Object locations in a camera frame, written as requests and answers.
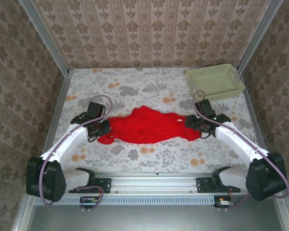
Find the floral tablecloth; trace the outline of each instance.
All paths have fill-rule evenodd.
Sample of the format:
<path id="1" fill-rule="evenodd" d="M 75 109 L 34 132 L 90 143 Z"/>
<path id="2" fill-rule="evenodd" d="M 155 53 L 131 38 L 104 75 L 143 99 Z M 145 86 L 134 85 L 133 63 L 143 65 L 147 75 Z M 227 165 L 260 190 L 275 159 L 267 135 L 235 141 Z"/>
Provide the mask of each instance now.
<path id="1" fill-rule="evenodd" d="M 57 141 L 76 115 L 87 110 L 92 96 L 109 96 L 114 108 L 109 117 L 126 116 L 146 105 L 161 112 L 195 114 L 186 83 L 188 68 L 75 69 L 56 132 Z M 106 109 L 109 102 L 98 99 Z M 256 141 L 244 95 L 211 103 L 216 114 L 224 113 L 251 140 Z M 244 167 L 226 144 L 214 137 L 187 141 L 173 138 L 154 144 L 111 145 L 83 142 L 71 156 L 69 167 L 112 172 L 205 172 L 223 166 Z"/>

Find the red cloth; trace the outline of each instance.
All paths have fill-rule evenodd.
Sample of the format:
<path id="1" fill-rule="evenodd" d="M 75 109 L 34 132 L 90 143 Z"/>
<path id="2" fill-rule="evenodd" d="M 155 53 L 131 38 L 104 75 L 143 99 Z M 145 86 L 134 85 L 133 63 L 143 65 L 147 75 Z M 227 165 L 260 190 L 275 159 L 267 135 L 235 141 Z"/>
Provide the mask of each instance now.
<path id="1" fill-rule="evenodd" d="M 162 114 L 142 106 L 135 108 L 127 117 L 109 118 L 111 131 L 98 141 L 103 144 L 111 144 L 114 139 L 128 143 L 156 143 L 177 136 L 188 141 L 198 139 L 198 131 L 184 127 L 185 118 L 176 113 Z"/>

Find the plastic basket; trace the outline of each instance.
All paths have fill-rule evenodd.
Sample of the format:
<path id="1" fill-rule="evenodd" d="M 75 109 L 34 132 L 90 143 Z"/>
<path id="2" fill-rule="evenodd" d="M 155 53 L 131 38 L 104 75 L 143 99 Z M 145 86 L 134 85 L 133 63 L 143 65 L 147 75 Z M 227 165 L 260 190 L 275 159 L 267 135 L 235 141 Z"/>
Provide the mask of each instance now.
<path id="1" fill-rule="evenodd" d="M 204 90 L 206 99 L 210 101 L 234 98 L 244 90 L 242 81 L 235 76 L 234 71 L 231 64 L 188 70 L 187 84 L 193 95 L 197 90 Z M 202 98 L 203 94 L 199 92 L 195 101 L 199 102 Z"/>

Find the black mount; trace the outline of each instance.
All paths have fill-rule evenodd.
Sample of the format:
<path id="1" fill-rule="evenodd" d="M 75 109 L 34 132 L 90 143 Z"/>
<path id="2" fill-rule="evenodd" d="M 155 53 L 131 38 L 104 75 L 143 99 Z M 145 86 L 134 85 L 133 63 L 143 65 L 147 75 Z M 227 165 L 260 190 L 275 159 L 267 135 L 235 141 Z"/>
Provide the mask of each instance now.
<path id="1" fill-rule="evenodd" d="M 198 193 L 239 193 L 241 190 L 232 186 L 224 186 L 221 182 L 219 174 L 230 167 L 222 167 L 212 172 L 212 177 L 196 178 Z"/>
<path id="2" fill-rule="evenodd" d="M 105 106 L 99 103 L 90 102 L 88 110 L 74 117 L 71 121 L 71 124 L 83 124 L 89 120 L 101 117 L 104 112 Z M 110 132 L 109 121 L 100 121 L 101 119 L 85 125 L 85 127 L 88 129 L 89 142 L 92 142 L 96 140 L 99 136 L 105 135 Z"/>
<path id="3" fill-rule="evenodd" d="M 202 115 L 216 122 L 224 123 L 231 121 L 231 119 L 228 118 L 225 114 L 216 115 L 215 111 L 212 109 L 209 100 L 202 100 L 200 102 L 197 102 L 195 103 L 195 106 Z M 219 125 L 211 123 L 201 117 L 197 117 L 196 115 L 188 115 L 185 119 L 184 126 L 200 132 L 208 133 L 209 135 L 215 137 L 215 129 Z"/>
<path id="4" fill-rule="evenodd" d="M 284 159 L 281 154 L 268 153 L 268 159 L 282 172 L 287 178 Z M 246 188 L 252 198 L 262 201 L 265 198 L 286 189 L 286 185 L 280 175 L 264 159 L 254 159 L 246 177 Z"/>

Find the purple cable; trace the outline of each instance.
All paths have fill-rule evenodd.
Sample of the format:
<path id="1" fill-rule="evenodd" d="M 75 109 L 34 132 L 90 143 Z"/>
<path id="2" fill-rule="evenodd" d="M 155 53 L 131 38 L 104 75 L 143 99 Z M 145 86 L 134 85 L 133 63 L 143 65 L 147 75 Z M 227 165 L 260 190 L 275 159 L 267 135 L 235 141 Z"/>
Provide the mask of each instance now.
<path id="1" fill-rule="evenodd" d="M 102 198 L 103 198 L 103 196 L 104 196 L 104 189 L 103 189 L 102 187 L 100 187 L 100 186 L 77 187 L 76 189 L 99 189 L 99 190 L 102 191 L 101 197 L 100 197 L 99 200 L 96 202 L 96 204 L 95 204 L 92 208 L 90 208 L 90 209 L 84 208 L 84 207 L 83 207 L 83 203 L 84 203 L 86 200 L 89 200 L 89 199 L 91 199 L 91 198 L 90 198 L 90 197 L 86 197 L 86 198 L 83 198 L 83 199 L 81 200 L 80 207 L 81 207 L 84 211 L 88 211 L 88 210 L 93 210 L 93 209 L 95 209 L 95 208 L 100 204 L 100 202 L 102 201 Z"/>
<path id="2" fill-rule="evenodd" d="M 78 125 L 77 127 L 75 127 L 74 129 L 72 129 L 68 134 L 66 134 L 61 140 L 60 142 L 54 147 L 53 151 L 49 154 L 49 156 L 45 159 L 42 167 L 41 167 L 41 170 L 40 170 L 40 174 L 39 174 L 39 196 L 40 196 L 40 199 L 41 201 L 43 202 L 44 205 L 46 206 L 51 206 L 53 204 L 53 201 L 50 202 L 50 203 L 47 203 L 45 201 L 45 198 L 44 198 L 44 195 L 43 195 L 43 188 L 42 188 L 42 185 L 43 185 L 43 173 L 44 173 L 44 169 L 46 167 L 46 164 L 47 162 L 50 160 L 50 158 L 53 156 L 53 153 L 55 153 L 57 151 L 57 149 L 60 147 L 60 145 L 74 132 L 76 131 L 77 129 L 79 129 L 80 127 L 84 126 L 84 125 L 87 125 L 89 123 L 92 123 L 92 122 L 95 122 L 97 120 L 100 120 L 100 119 L 103 119 L 105 116 L 109 115 L 112 111 L 112 107 L 113 107 L 113 103 L 111 101 L 111 99 L 106 96 L 106 95 L 95 95 L 91 98 L 91 102 L 93 99 L 97 98 L 97 97 L 106 97 L 109 102 L 110 102 L 110 107 L 109 107 L 109 110 L 107 111 L 107 113 L 99 118 L 95 118 L 95 119 L 92 119 L 92 120 L 89 120 L 87 122 L 84 122 L 80 125 Z"/>
<path id="3" fill-rule="evenodd" d="M 272 161 L 269 160 L 269 158 L 268 158 L 265 154 L 263 154 L 261 151 L 259 151 L 255 145 L 253 145 L 251 142 L 249 142 L 249 140 L 247 140 L 244 136 L 242 136 L 240 133 L 238 133 L 238 132 L 237 132 L 236 130 L 234 130 L 233 128 L 231 128 L 231 127 L 229 127 L 229 126 L 227 126 L 227 125 L 225 125 L 225 124 L 221 124 L 221 123 L 219 123 L 219 122 L 216 122 L 216 121 L 214 121 L 214 120 L 211 120 L 211 119 L 209 119 L 209 118 L 206 118 L 204 115 L 202 115 L 202 114 L 197 110 L 197 108 L 196 108 L 196 106 L 195 106 L 195 95 L 196 95 L 198 92 L 202 92 L 202 93 L 203 93 L 203 100 L 205 99 L 205 95 L 206 95 L 203 90 L 197 90 L 197 91 L 195 92 L 195 94 L 193 95 L 193 107 L 194 107 L 194 110 L 196 111 L 196 113 L 197 113 L 200 117 L 204 118 L 205 120 L 207 120 L 207 121 L 209 121 L 209 122 L 211 122 L 211 123 L 214 123 L 214 124 L 217 124 L 217 125 L 219 125 L 219 126 L 222 126 L 222 127 L 225 127 L 225 128 L 227 128 L 227 129 L 229 129 L 230 131 L 232 131 L 233 133 L 235 133 L 238 137 L 240 137 L 242 140 L 244 140 L 244 141 L 245 141 L 254 151 L 256 151 L 260 156 L 262 156 L 262 158 L 265 159 L 265 160 L 269 163 L 269 165 L 272 166 L 272 168 L 280 175 L 280 177 L 282 178 L 282 180 L 284 181 L 284 183 L 285 183 L 285 185 L 286 185 L 287 191 L 286 191 L 286 193 L 285 193 L 284 195 L 282 195 L 282 196 L 273 195 L 273 197 L 278 198 L 278 199 L 283 199 L 283 198 L 288 197 L 288 196 L 289 196 L 289 182 L 287 181 L 287 179 L 286 179 L 286 177 L 284 176 L 284 174 L 272 163 Z"/>

